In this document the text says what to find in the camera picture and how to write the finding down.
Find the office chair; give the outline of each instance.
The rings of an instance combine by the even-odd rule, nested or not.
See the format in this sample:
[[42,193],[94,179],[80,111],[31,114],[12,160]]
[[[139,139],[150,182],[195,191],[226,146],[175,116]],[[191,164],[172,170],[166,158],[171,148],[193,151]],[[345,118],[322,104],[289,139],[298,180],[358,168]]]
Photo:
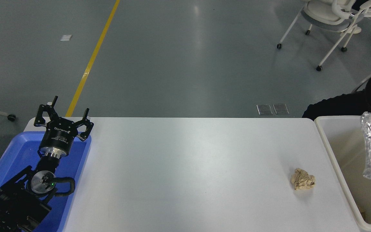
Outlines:
[[344,46],[341,48],[342,52],[347,51],[347,44],[352,38],[353,34],[358,33],[361,29],[357,27],[357,22],[359,22],[367,13],[369,7],[371,6],[371,0],[365,2],[360,6],[359,11],[352,9],[353,4],[356,0],[302,0],[305,3],[304,7],[296,15],[293,22],[284,33],[283,37],[280,39],[280,42],[277,44],[277,49],[281,49],[284,38],[290,32],[293,25],[296,23],[300,15],[302,15],[308,22],[310,22],[310,27],[305,32],[306,35],[309,35],[311,32],[312,25],[318,26],[319,28],[334,31],[342,32],[340,34],[339,40],[334,44],[326,56],[318,64],[316,70],[322,70],[322,64],[333,52],[333,50],[339,45],[343,38],[349,34]]

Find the white paper scrap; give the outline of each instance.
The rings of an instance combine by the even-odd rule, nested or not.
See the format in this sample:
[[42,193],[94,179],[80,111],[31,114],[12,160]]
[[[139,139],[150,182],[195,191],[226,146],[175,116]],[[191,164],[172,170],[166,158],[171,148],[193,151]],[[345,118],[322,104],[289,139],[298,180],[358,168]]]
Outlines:
[[63,35],[60,41],[70,41],[72,35]]

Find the plastic bin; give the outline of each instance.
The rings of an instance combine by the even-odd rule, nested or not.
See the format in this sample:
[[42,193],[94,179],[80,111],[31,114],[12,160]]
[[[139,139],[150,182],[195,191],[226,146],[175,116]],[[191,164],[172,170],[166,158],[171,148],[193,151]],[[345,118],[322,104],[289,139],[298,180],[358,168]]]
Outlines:
[[357,224],[371,231],[371,180],[363,177],[366,151],[360,116],[318,117],[315,124]]
[[[40,160],[37,150],[43,135],[44,132],[30,131],[18,134],[12,139],[0,159],[0,186],[28,165],[31,165],[35,169]],[[78,179],[87,159],[90,143],[91,136],[85,141],[75,138],[70,154],[67,157],[61,158],[60,165],[55,172],[56,176],[73,177],[76,186],[78,186]],[[58,192],[69,190],[68,183],[58,183],[56,187],[58,188]],[[52,207],[52,210],[34,232],[62,231],[73,197],[74,194],[67,197],[53,197],[48,203]]]

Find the robotic arm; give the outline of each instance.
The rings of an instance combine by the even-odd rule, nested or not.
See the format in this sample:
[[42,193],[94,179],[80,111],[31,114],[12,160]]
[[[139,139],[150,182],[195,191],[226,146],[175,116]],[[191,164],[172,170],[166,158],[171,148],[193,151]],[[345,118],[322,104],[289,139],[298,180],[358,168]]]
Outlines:
[[[75,180],[71,177],[58,178],[56,168],[61,157],[71,150],[74,138],[85,141],[94,126],[88,119],[87,108],[82,120],[73,122],[59,117],[54,110],[55,96],[51,105],[41,104],[35,117],[35,126],[44,126],[46,131],[38,148],[40,161],[35,170],[27,166],[0,187],[0,232],[32,232],[51,211],[48,202],[53,197],[66,197],[75,190]],[[50,121],[45,122],[43,113],[47,112]],[[78,128],[86,126],[84,132]],[[57,183],[70,184],[67,192],[57,192]]]

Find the blue tray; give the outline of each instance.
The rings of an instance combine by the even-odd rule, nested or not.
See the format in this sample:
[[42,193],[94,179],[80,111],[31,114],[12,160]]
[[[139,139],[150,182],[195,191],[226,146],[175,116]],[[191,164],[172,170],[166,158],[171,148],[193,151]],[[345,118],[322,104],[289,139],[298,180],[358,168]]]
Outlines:
[[[12,139],[0,159],[0,186],[28,165],[35,169],[40,160],[37,150],[43,135],[44,132],[30,131],[18,134]],[[58,177],[73,177],[77,186],[90,144],[91,136],[85,141],[75,138],[69,155],[61,158],[55,175]],[[70,186],[68,183],[58,183],[56,187],[58,192],[66,192]],[[52,207],[51,212],[34,232],[62,231],[73,196],[74,194],[67,197],[53,197],[48,203]]]

